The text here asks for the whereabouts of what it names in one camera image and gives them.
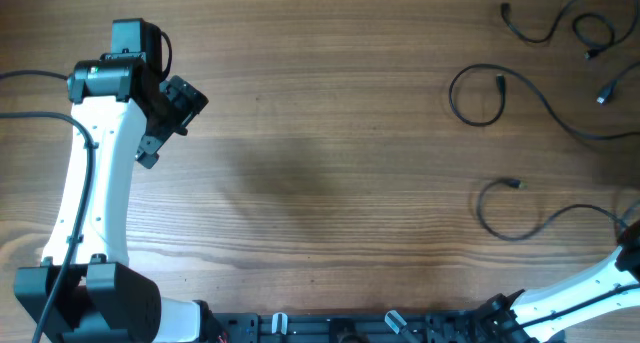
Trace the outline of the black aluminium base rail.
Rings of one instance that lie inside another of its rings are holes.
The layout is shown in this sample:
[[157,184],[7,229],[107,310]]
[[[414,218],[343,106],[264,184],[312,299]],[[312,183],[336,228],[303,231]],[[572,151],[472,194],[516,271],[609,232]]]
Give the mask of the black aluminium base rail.
[[220,342],[340,343],[340,342],[531,342],[524,330],[504,320],[481,320],[471,311],[426,315],[273,315],[216,313],[224,330]]

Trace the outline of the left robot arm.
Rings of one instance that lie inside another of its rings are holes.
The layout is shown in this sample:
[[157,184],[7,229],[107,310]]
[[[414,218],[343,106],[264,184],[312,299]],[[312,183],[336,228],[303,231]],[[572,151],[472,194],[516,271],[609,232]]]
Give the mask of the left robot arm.
[[35,341],[220,342],[207,305],[165,298],[129,265],[126,221],[133,169],[151,168],[186,135],[206,97],[170,72],[168,35],[140,18],[112,25],[109,52],[67,77],[73,139],[60,210],[35,267],[14,294]]

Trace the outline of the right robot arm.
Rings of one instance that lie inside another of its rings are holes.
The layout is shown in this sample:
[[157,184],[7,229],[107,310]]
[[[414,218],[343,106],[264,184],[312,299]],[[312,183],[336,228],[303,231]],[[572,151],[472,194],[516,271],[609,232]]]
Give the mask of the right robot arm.
[[478,336],[487,342],[550,342],[564,329],[639,305],[639,224],[604,260],[554,285],[497,295],[478,308]]

